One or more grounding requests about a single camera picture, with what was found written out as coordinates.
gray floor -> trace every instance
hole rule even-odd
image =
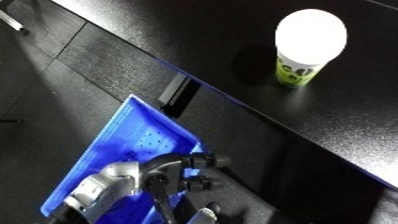
[[[157,107],[175,72],[46,0],[17,0],[8,12],[31,33],[0,23],[0,116],[24,120],[0,124],[0,223],[34,223],[121,102],[134,93]],[[232,157],[225,172],[300,223],[398,223],[396,192],[206,87],[176,121]],[[258,200],[231,191],[190,194],[189,203]],[[226,210],[235,215],[225,223],[256,223],[253,210]],[[275,214],[262,223],[282,222]]]

cup lid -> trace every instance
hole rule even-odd
[[[337,57],[347,42],[344,23],[318,9],[286,16],[278,25],[275,44],[285,57],[306,65],[325,64]]]

black table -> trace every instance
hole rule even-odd
[[[397,3],[53,2],[398,187]],[[289,89],[273,77],[274,30],[305,8],[340,17],[348,45],[308,86]]]

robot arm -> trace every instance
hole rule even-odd
[[[213,154],[165,154],[149,162],[116,162],[85,178],[52,213],[49,224],[94,224],[119,199],[150,192],[166,223],[174,219],[168,196],[178,192],[211,190],[222,184],[203,176],[184,177],[184,169],[225,167],[230,159]]]

metal bracket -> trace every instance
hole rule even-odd
[[[158,98],[161,110],[169,117],[180,117],[199,88],[197,81],[178,73]]]

